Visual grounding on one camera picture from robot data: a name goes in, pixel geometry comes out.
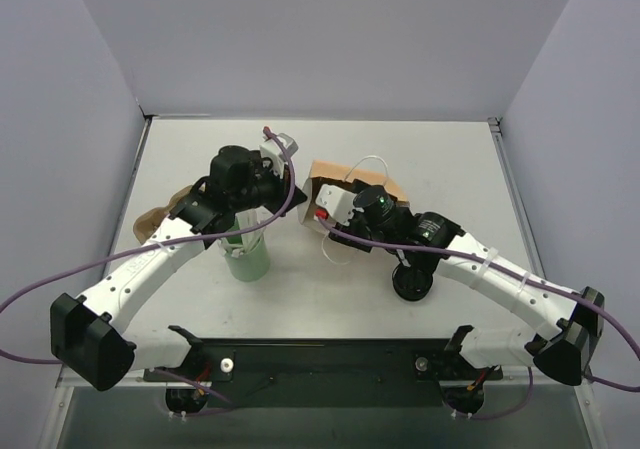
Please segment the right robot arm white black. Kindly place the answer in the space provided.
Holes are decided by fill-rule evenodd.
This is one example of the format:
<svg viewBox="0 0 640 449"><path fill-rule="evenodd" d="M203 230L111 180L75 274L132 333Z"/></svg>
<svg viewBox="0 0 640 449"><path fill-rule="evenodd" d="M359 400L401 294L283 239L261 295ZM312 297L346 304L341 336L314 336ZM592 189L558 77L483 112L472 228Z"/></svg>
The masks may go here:
<svg viewBox="0 0 640 449"><path fill-rule="evenodd" d="M330 239L370 252L381 248L398 264L395 292L417 302L434 278L456 281L525 323L522 330L466 327L461 341L443 353L446 370L464 377L490 366L534 366L556 382L578 386L603 331L603 294L594 288L551 284L480 243L460 225L434 213L412 213L381 185L359 183L354 191L325 184L315 198L315 217Z"/></svg>

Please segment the black cup lid stack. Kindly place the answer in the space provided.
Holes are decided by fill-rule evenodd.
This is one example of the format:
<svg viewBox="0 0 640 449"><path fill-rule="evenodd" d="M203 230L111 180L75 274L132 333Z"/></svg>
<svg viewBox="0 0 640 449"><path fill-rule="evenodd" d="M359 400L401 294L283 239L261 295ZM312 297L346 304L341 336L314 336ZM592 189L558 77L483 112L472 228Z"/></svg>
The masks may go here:
<svg viewBox="0 0 640 449"><path fill-rule="evenodd" d="M399 264L392 273L392 285L401 299L418 302L430 292L433 285L433 275L417 268Z"/></svg>

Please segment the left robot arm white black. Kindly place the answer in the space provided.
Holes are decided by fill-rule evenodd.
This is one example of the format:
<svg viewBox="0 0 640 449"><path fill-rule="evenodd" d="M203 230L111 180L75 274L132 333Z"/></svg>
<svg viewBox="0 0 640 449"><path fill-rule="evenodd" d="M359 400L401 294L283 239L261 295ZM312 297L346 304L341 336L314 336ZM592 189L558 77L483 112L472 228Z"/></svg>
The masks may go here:
<svg viewBox="0 0 640 449"><path fill-rule="evenodd" d="M52 303L52 354L98 391L114 387L132 370L166 367L182 380L199 375L203 355L197 338L186 330L172 326L167 336L143 340L127 329L184 264L233 235L237 214L263 207L283 216L305 202L292 172L297 150L284 134L257 150L222 147L208 174L170 209L141 254L81 294L62 294Z"/></svg>

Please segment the brown paper takeout bag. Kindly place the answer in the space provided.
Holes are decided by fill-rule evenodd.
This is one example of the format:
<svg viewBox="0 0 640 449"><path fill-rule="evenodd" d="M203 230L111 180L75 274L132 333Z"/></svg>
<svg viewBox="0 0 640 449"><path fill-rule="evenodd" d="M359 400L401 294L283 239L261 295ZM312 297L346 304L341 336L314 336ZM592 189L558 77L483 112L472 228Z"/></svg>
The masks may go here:
<svg viewBox="0 0 640 449"><path fill-rule="evenodd" d="M297 208L298 220L302 226L322 235L321 252L329 262L337 266L350 264L354 258L355 249L338 249L335 241L331 243L329 249L326 249L329 233L315 220L316 211L321 209L316 206L315 198L323 184L350 189L354 187L356 181L371 185L379 184L400 207L410 206L404 190L390 177L387 162L378 155L366 155L352 166L314 160L302 187L303 192L308 196L308 201Z"/></svg>

